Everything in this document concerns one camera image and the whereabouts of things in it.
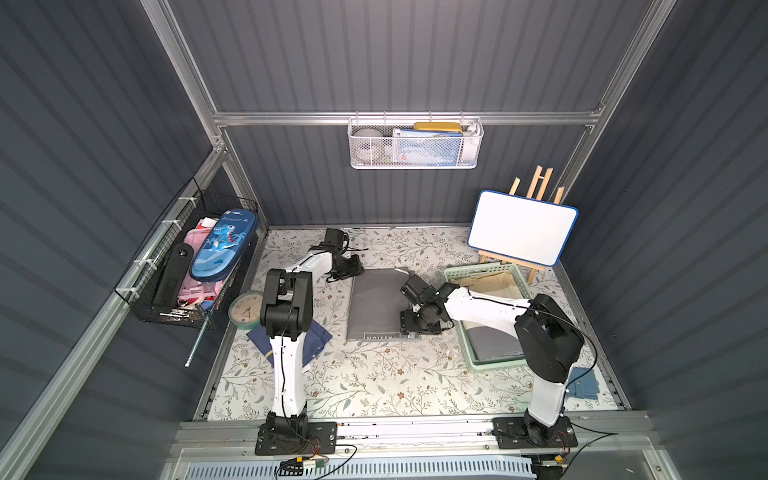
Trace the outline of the plain grey pillowcase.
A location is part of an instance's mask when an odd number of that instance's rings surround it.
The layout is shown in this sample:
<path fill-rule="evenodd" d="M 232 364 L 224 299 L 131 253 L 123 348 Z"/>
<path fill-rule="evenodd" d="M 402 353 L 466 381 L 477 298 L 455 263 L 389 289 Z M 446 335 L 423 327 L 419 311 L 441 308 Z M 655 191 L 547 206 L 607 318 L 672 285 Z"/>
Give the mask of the plain grey pillowcase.
<path fill-rule="evenodd" d="M 411 304 L 401 288 L 411 272 L 400 268 L 370 269 L 353 279 L 347 324 L 350 341 L 402 340 L 400 313 Z"/>

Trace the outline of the mint green plastic basket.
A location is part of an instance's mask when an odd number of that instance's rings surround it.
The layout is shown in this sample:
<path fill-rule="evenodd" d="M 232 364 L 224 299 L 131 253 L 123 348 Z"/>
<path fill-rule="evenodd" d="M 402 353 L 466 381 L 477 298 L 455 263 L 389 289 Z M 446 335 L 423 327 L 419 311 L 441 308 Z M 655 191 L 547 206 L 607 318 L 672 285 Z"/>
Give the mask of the mint green plastic basket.
<path fill-rule="evenodd" d="M 513 275 L 521 294 L 524 296 L 524 299 L 504 299 L 487 294 L 476 293 L 458 284 L 459 280 L 466 277 L 481 277 L 504 271 L 509 271 Z M 514 309 L 510 313 L 504 313 L 502 311 L 502 305 L 504 303 L 521 303 L 531 298 L 527 282 L 524 280 L 518 267 L 514 264 L 502 264 L 499 262 L 481 263 L 475 265 L 449 267 L 444 270 L 443 275 L 446 282 L 456 284 L 462 288 L 466 288 L 470 293 L 477 294 L 482 298 L 480 310 L 477 313 L 471 312 L 470 308 L 466 305 L 461 305 L 458 308 L 452 310 L 453 313 L 457 313 L 459 315 L 456 330 L 459 335 L 460 347 L 469 369 L 475 372 L 487 372 L 492 370 L 524 366 L 526 364 L 524 352 L 523 357 L 517 360 L 482 365 L 475 364 L 470 358 L 471 351 L 467 344 L 467 337 L 464 328 L 462 327 L 463 322 L 476 322 L 481 325 L 510 334 L 518 339 L 517 334 L 514 331 L 514 320 L 518 315 L 522 313 L 522 310 Z"/>

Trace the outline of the beige and grey pillowcase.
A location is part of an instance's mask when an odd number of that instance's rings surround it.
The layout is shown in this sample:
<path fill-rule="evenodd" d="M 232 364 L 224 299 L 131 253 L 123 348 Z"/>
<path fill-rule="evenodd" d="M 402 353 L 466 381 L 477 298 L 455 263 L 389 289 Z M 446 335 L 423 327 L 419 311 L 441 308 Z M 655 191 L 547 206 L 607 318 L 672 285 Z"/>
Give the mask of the beige and grey pillowcase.
<path fill-rule="evenodd" d="M 481 277 L 466 277 L 458 281 L 469 290 L 504 299 L 524 299 L 513 275 L 504 271 Z M 475 364 L 491 364 L 521 359 L 522 347 L 518 339 L 500 330 L 476 322 L 463 322 L 470 358 Z"/>

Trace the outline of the navy blue cloth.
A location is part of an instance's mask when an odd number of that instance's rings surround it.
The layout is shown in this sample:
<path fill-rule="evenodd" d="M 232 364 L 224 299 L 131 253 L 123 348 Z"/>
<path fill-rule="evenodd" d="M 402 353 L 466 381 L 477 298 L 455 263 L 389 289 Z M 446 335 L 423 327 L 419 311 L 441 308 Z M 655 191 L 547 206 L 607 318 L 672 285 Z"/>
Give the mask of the navy blue cloth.
<path fill-rule="evenodd" d="M 274 365 L 273 349 L 270 343 L 270 337 L 266 333 L 263 325 L 257 325 L 247 333 L 248 339 L 264 355 L 270 365 Z M 309 332 L 306 334 L 303 346 L 303 368 L 306 369 L 309 364 L 319 357 L 326 345 L 333 338 L 323 326 L 313 322 Z"/>

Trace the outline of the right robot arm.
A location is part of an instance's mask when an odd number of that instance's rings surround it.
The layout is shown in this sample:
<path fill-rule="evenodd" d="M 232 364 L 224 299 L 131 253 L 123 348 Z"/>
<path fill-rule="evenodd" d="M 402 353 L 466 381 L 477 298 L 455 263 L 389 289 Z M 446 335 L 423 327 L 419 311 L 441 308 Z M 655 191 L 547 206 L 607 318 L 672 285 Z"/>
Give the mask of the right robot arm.
<path fill-rule="evenodd" d="M 405 335 L 437 335 L 451 323 L 469 321 L 515 338 L 534 378 L 523 414 L 524 437 L 543 447 L 561 432 L 566 390 L 585 336 L 554 299 L 545 294 L 507 299 L 454 283 L 435 288 L 417 275 L 410 276 L 400 292 L 411 304 L 400 312 Z"/>

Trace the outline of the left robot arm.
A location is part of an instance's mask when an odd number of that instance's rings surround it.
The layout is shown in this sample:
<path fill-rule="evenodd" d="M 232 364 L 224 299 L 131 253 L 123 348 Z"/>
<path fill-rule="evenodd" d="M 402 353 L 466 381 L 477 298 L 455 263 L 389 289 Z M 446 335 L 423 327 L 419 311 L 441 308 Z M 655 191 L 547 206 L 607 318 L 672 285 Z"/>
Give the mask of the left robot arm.
<path fill-rule="evenodd" d="M 324 239 L 297 263 L 266 274 L 260 321 L 270 340 L 275 391 L 267 431 L 300 442 L 310 440 L 302 382 L 306 336 L 314 321 L 315 281 L 345 280 L 364 272 L 357 254 L 349 255 L 349 235 L 328 229 Z"/>

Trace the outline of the blue packet in basket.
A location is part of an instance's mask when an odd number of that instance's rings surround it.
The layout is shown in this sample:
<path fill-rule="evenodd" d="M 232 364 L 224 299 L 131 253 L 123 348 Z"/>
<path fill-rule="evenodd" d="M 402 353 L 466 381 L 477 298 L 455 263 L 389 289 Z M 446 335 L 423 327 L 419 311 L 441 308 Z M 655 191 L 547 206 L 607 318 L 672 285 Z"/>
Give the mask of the blue packet in basket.
<path fill-rule="evenodd" d="M 448 168 L 457 165 L 463 135 L 395 128 L 392 132 L 392 160 L 411 167 Z"/>

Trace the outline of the black remote in basket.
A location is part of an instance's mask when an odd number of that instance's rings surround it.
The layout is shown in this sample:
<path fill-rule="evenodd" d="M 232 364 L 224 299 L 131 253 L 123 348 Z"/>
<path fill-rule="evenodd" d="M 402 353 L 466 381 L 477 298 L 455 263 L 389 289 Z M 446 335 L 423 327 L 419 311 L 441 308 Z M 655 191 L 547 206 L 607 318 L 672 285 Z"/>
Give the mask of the black remote in basket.
<path fill-rule="evenodd" d="M 194 250 L 187 243 L 178 243 L 171 248 L 152 299 L 154 311 L 170 310 L 175 306 L 193 256 Z"/>

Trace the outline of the yellow item in basket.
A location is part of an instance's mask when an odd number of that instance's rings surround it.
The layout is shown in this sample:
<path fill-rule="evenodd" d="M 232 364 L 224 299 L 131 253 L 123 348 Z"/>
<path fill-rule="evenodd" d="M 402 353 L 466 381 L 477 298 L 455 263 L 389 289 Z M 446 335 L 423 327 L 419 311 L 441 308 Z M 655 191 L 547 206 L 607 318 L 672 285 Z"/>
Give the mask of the yellow item in basket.
<path fill-rule="evenodd" d="M 459 122 L 417 122 L 413 125 L 413 129 L 426 132 L 450 132 L 459 134 L 463 132 L 462 125 Z"/>

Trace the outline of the floral table cloth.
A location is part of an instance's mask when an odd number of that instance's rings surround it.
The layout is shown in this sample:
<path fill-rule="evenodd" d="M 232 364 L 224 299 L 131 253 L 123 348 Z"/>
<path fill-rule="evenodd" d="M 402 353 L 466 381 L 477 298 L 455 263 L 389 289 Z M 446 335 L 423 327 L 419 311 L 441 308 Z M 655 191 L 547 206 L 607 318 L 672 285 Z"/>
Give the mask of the floral table cloth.
<path fill-rule="evenodd" d="M 362 252 L 366 270 L 405 267 L 439 286 L 443 270 L 480 263 L 467 245 L 469 227 L 346 229 Z M 324 229 L 272 230 L 258 258 L 256 277 L 246 290 L 262 289 L 271 268 L 300 260 L 324 237 Z M 353 280 L 314 287 L 315 320 L 333 338 L 304 372 L 308 413 L 312 418 L 522 413 L 533 385 L 522 366 L 475 372 L 464 361 L 457 333 L 417 341 L 347 341 Z M 599 367 L 596 399 L 568 398 L 570 411 L 619 410 Z M 272 405 L 274 374 L 268 359 L 238 331 L 228 353 L 209 421 L 263 419 Z"/>

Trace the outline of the green round clock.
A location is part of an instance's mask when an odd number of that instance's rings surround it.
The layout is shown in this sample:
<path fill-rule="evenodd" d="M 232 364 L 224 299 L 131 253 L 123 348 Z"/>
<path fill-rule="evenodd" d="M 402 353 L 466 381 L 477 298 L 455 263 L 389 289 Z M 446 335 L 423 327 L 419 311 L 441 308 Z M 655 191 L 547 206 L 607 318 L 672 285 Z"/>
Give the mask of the green round clock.
<path fill-rule="evenodd" d="M 230 322 L 240 330 L 250 331 L 261 323 L 263 293 L 251 290 L 235 298 L 228 309 Z"/>

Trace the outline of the blue shark pencil case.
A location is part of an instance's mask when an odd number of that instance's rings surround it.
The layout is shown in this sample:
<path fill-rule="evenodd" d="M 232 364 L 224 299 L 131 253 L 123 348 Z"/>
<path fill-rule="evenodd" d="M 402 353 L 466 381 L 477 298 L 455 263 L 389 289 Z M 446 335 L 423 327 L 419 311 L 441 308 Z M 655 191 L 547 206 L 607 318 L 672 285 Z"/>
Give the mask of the blue shark pencil case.
<path fill-rule="evenodd" d="M 254 211 L 225 211 L 195 254 L 189 270 L 190 277 L 201 283 L 228 278 L 249 245 L 258 223 Z"/>

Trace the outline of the white tape roll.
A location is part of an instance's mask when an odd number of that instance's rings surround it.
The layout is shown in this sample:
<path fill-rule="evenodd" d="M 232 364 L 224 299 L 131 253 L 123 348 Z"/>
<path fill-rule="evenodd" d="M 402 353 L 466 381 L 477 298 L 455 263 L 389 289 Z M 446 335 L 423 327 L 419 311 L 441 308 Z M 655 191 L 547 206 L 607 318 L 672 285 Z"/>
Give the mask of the white tape roll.
<path fill-rule="evenodd" d="M 375 163 L 384 153 L 384 135 L 373 128 L 364 128 L 350 137 L 353 159 L 358 163 Z"/>

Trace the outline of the white board on easel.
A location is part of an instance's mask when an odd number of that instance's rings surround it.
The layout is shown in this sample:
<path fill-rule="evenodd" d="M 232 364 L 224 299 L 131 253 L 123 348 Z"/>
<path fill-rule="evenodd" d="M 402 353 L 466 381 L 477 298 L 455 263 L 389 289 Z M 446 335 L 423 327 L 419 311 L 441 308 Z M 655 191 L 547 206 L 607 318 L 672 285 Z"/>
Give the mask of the white board on easel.
<path fill-rule="evenodd" d="M 528 189 L 517 194 L 521 180 L 513 180 L 507 192 L 483 190 L 478 196 L 467 244 L 482 261 L 499 260 L 537 272 L 556 266 L 579 217 L 579 211 L 563 204 L 564 187 L 557 187 L 552 201 L 544 194 L 554 169 L 538 165 Z"/>

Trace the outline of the teal cloth piece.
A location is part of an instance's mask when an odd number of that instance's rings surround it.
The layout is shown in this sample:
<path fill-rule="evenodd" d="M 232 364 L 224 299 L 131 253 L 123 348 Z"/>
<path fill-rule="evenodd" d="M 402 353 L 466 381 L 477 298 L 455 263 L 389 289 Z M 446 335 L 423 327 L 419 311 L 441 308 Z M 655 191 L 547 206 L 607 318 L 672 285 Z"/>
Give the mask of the teal cloth piece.
<path fill-rule="evenodd" d="M 568 380 L 566 397 L 597 400 L 599 395 L 600 388 L 594 370 L 586 367 L 575 367 Z"/>

